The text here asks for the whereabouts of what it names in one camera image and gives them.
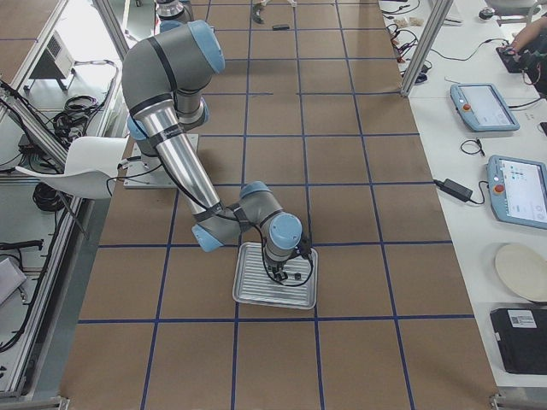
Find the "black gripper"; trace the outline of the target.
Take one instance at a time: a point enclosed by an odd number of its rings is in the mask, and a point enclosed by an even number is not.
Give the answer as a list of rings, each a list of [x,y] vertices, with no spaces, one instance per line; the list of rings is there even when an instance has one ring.
[[[288,274],[285,272],[285,264],[285,261],[270,261],[268,263],[268,268],[276,282],[280,282],[279,277],[281,277],[282,281],[287,280]]]

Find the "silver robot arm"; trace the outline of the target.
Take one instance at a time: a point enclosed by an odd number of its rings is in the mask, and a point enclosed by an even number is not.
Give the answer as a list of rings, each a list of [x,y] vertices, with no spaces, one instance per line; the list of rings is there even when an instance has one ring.
[[[186,0],[156,0],[156,14],[160,21],[194,20],[191,2]]]
[[[287,261],[311,258],[300,219],[287,213],[261,181],[246,185],[234,204],[223,205],[186,134],[184,121],[203,106],[201,90],[224,68],[213,29],[203,20],[190,21],[145,38],[127,52],[123,96],[153,155],[187,197],[201,248],[210,252],[256,229],[266,274],[284,284]]]

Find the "person forearm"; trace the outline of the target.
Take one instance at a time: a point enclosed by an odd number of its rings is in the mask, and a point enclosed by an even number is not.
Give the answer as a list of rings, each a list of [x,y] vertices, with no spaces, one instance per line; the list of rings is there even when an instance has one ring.
[[[531,22],[529,25],[525,26],[519,33],[515,36],[513,42],[510,44],[510,47],[518,52],[523,50],[529,43],[531,43],[535,38],[537,38],[543,31],[546,30],[547,19],[546,17],[541,17],[534,22]]]

